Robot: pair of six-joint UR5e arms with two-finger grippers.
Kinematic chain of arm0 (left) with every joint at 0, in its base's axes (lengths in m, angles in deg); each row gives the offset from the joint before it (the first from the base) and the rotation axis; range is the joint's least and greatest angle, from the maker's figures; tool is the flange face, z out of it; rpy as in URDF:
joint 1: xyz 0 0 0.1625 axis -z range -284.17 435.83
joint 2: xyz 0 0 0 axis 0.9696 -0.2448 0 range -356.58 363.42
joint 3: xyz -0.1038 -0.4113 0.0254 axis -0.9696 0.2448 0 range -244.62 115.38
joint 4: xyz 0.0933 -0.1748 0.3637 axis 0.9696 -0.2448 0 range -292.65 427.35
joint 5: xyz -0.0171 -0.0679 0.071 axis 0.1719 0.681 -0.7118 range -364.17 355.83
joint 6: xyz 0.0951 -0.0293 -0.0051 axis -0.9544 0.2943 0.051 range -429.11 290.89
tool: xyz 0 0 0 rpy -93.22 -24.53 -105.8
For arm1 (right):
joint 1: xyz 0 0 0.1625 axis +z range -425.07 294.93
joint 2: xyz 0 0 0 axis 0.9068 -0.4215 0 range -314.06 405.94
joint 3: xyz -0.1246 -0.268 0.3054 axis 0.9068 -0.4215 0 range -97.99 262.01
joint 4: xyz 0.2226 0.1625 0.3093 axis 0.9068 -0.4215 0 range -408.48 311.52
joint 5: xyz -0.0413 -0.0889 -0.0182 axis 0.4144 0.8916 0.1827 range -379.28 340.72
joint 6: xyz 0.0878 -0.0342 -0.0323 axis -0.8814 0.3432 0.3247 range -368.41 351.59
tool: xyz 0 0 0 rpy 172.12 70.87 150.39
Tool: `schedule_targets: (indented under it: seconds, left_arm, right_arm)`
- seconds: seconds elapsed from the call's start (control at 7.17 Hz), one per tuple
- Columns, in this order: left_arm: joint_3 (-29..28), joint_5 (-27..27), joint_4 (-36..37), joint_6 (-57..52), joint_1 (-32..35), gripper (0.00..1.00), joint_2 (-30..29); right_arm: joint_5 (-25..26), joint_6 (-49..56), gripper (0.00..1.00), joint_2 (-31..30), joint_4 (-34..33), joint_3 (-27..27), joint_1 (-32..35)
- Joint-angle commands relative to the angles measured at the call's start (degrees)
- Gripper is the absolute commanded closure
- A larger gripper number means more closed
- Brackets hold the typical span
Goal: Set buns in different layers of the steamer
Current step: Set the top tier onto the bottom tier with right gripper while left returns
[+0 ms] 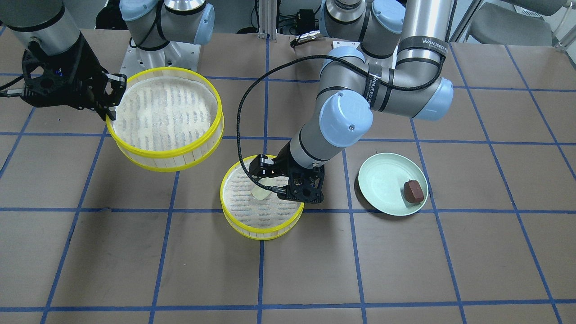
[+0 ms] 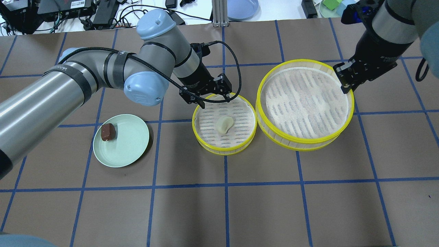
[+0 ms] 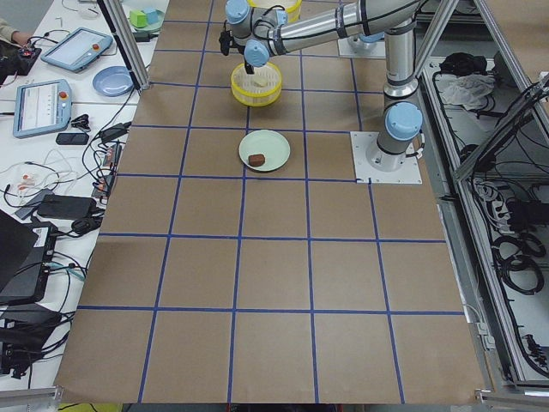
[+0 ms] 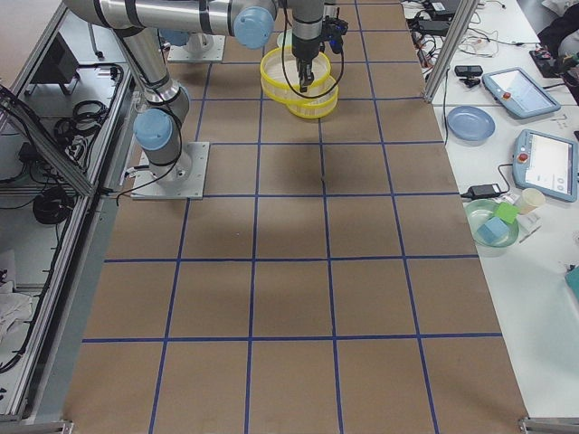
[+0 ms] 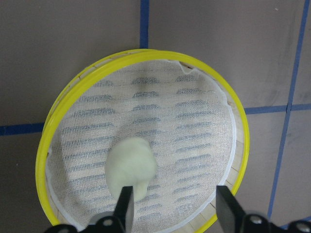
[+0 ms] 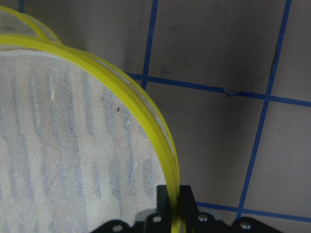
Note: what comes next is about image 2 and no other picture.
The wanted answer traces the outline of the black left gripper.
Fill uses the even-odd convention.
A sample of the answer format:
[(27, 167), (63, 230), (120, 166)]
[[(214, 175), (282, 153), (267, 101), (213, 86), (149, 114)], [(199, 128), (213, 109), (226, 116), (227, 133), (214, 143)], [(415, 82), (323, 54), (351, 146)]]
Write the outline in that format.
[(225, 74), (212, 77), (204, 66), (202, 58), (210, 54), (210, 48), (204, 43), (191, 43), (188, 56), (178, 64), (178, 79), (183, 84), (179, 91), (180, 97), (186, 103), (196, 103), (205, 109), (204, 100), (197, 99), (188, 94), (191, 92), (201, 97), (205, 94), (219, 94), (224, 97), (224, 102), (232, 100), (232, 84)]

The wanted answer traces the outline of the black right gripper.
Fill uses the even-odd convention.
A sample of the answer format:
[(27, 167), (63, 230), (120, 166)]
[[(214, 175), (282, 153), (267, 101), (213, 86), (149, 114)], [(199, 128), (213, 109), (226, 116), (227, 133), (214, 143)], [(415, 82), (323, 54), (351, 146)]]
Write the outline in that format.
[(333, 66), (342, 84), (342, 92), (348, 94), (367, 80), (375, 80), (389, 72), (397, 66), (396, 61), (401, 54), (401, 44), (388, 42), (373, 33), (364, 33), (348, 62)]

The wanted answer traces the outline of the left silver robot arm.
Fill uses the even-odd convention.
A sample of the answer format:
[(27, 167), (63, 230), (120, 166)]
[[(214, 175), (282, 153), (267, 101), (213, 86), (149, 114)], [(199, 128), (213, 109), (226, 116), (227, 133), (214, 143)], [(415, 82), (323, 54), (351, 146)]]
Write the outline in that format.
[(209, 43), (188, 43), (176, 22), (162, 9), (147, 12), (136, 31), (144, 41), (134, 54), (106, 47), (71, 48), (41, 78), (1, 103), (1, 177), (33, 150), (101, 88), (123, 90), (131, 101), (158, 105), (169, 87), (179, 89), (186, 103), (201, 108), (205, 94), (234, 100), (226, 75), (212, 77), (202, 62)]

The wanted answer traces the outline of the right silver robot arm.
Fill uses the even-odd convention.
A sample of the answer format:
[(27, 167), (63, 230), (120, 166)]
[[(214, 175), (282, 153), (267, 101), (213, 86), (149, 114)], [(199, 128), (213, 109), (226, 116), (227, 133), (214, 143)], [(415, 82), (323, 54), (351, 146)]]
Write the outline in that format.
[(438, 77), (437, 0), (360, 0), (343, 11), (345, 25), (362, 23), (365, 32), (347, 63), (333, 67), (343, 93), (355, 91), (397, 66), (397, 59), (419, 38), (421, 64)]

